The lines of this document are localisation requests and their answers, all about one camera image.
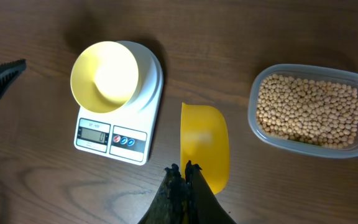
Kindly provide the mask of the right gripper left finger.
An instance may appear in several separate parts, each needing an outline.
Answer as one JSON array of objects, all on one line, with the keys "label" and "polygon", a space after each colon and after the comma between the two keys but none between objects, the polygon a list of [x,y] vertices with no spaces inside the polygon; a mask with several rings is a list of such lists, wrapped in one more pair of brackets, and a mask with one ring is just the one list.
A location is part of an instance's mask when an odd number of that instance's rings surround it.
[{"label": "right gripper left finger", "polygon": [[160,187],[139,224],[183,222],[187,198],[186,182],[178,165],[172,164],[171,167],[164,168],[164,171]]}]

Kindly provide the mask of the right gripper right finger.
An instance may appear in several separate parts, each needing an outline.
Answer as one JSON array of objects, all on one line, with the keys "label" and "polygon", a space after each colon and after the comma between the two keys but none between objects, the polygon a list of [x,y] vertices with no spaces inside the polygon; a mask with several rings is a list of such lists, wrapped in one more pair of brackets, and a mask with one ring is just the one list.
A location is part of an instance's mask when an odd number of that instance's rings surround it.
[{"label": "right gripper right finger", "polygon": [[185,167],[185,180],[188,186],[189,223],[235,224],[235,221],[222,208],[203,177],[202,168],[189,160]]}]

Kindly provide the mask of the yellow plastic scoop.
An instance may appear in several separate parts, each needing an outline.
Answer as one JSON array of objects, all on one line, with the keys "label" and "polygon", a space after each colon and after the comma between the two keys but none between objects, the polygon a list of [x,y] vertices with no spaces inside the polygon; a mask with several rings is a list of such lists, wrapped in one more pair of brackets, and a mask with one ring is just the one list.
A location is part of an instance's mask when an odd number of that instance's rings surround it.
[{"label": "yellow plastic scoop", "polygon": [[188,161],[202,168],[212,193],[220,193],[230,174],[230,147],[226,121],[222,113],[208,105],[181,105],[180,169],[185,173]]}]

